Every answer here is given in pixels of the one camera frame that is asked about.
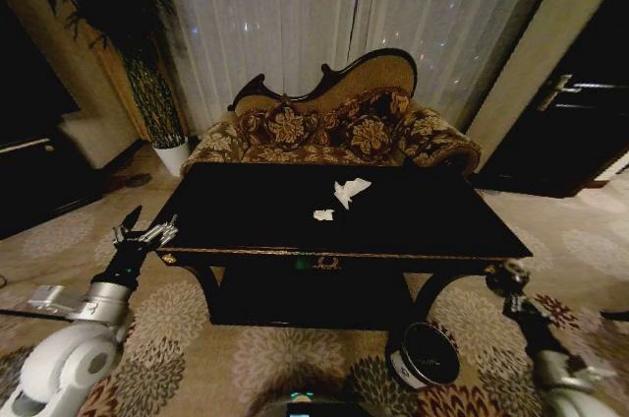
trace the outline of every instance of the crumpled paper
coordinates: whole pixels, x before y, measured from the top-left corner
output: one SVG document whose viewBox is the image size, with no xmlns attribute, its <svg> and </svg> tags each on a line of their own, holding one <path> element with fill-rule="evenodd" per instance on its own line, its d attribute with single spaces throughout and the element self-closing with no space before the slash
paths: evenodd
<svg viewBox="0 0 629 417">
<path fill-rule="evenodd" d="M 334 220 L 334 218 L 332 218 L 333 213 L 334 213 L 333 208 L 326 208 L 324 210 L 315 210 L 313 213 L 313 217 L 317 220 Z"/>
<path fill-rule="evenodd" d="M 350 203 L 352 202 L 352 196 L 356 196 L 361 191 L 364 191 L 371 184 L 371 181 L 366 181 L 361 178 L 356 178 L 354 181 L 347 181 L 343 186 L 335 181 L 334 196 L 336 196 L 336 199 L 341 202 L 346 210 L 349 210 Z"/>
</svg>

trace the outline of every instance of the lower table shelf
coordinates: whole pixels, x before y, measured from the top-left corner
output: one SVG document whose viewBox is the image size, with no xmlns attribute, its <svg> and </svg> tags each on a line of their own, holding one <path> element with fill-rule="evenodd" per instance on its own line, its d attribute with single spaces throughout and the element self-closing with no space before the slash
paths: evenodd
<svg viewBox="0 0 629 417">
<path fill-rule="evenodd" d="M 213 324 L 390 330 L 413 305 L 401 272 L 227 268 Z"/>
</svg>

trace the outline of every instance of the table top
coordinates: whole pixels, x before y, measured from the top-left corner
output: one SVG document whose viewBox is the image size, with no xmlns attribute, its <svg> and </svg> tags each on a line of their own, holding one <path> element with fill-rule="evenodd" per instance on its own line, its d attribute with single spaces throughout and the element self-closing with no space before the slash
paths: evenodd
<svg viewBox="0 0 629 417">
<path fill-rule="evenodd" d="M 345 210 L 334 182 L 372 184 Z M 314 219 L 334 209 L 332 221 Z M 169 252 L 300 252 L 499 260 L 531 252 L 460 175 L 404 166 L 196 163 L 155 222 L 177 213 Z"/>
</svg>

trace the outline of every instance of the potted plant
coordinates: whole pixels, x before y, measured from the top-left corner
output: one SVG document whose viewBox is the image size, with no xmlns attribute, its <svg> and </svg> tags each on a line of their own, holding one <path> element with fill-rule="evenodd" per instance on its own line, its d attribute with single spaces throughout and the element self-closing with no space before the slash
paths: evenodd
<svg viewBox="0 0 629 417">
<path fill-rule="evenodd" d="M 124 62 L 134 100 L 153 148 L 171 174 L 178 176 L 190 150 L 172 91 L 159 66 L 158 42 L 163 41 L 162 13 L 173 14 L 171 0 L 62 0 L 74 5 L 66 27 L 74 31 L 85 21 L 98 34 L 96 41 L 113 45 Z M 48 0 L 56 14 L 58 0 Z"/>
</svg>

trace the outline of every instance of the black round container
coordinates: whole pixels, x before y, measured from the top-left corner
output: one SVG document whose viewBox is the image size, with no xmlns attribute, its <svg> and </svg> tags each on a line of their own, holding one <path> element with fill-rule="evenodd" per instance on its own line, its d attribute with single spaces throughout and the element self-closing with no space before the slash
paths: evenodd
<svg viewBox="0 0 629 417">
<path fill-rule="evenodd" d="M 408 386 L 449 385 L 459 376 L 459 355 L 441 330 L 425 323 L 410 324 L 400 343 L 393 345 L 389 361 Z"/>
</svg>

